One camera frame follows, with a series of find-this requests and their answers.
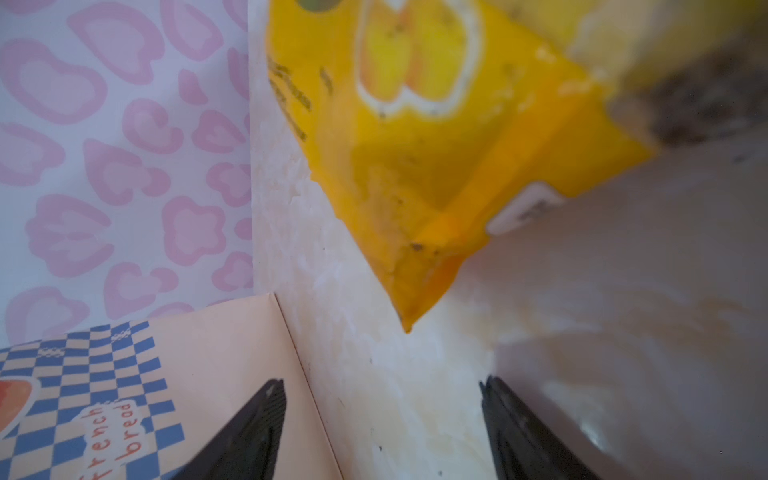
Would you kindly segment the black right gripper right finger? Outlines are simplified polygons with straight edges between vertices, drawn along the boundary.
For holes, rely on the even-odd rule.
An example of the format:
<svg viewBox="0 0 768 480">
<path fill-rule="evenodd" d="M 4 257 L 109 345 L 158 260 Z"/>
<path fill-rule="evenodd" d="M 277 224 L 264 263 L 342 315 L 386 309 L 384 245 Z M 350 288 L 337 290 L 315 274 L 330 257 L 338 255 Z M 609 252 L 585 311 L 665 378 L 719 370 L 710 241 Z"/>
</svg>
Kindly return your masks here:
<svg viewBox="0 0 768 480">
<path fill-rule="evenodd" d="M 598 479 L 501 378 L 487 377 L 480 390 L 499 479 Z"/>
</svg>

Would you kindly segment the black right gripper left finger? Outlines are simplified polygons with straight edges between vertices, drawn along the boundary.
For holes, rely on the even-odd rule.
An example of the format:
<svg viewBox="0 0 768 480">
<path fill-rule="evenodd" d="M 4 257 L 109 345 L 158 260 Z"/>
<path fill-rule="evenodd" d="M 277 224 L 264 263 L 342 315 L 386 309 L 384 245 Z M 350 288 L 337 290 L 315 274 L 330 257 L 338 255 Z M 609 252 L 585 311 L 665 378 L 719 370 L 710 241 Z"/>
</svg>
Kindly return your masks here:
<svg viewBox="0 0 768 480">
<path fill-rule="evenodd" d="M 175 480 L 272 480 L 287 411 L 284 381 L 268 380 Z"/>
</svg>

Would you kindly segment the blue checkered paper bag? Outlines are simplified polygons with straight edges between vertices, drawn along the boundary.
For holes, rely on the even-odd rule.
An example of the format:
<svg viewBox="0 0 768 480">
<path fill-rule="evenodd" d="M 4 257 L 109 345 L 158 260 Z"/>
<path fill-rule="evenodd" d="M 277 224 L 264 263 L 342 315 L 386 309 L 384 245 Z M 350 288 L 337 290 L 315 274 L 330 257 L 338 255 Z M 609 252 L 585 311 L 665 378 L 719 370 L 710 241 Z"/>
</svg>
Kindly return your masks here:
<svg viewBox="0 0 768 480">
<path fill-rule="evenodd" d="M 78 320 L 82 304 L 44 290 L 1 348 L 5 479 L 176 479 L 270 381 L 286 393 L 277 479 L 341 472 L 274 295 L 191 311 L 179 305 L 89 329 L 39 331 L 35 315 Z"/>
</svg>

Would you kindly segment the yellow candy snack bag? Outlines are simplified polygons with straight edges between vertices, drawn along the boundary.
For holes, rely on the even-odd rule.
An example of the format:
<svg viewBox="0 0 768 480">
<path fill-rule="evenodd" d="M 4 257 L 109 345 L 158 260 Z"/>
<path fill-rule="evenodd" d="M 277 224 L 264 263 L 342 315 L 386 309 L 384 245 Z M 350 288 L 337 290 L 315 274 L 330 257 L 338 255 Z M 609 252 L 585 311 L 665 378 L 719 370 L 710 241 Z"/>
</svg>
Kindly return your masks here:
<svg viewBox="0 0 768 480">
<path fill-rule="evenodd" d="M 490 238 L 767 119 L 763 1 L 273 1 L 265 47 L 405 330 Z"/>
</svg>

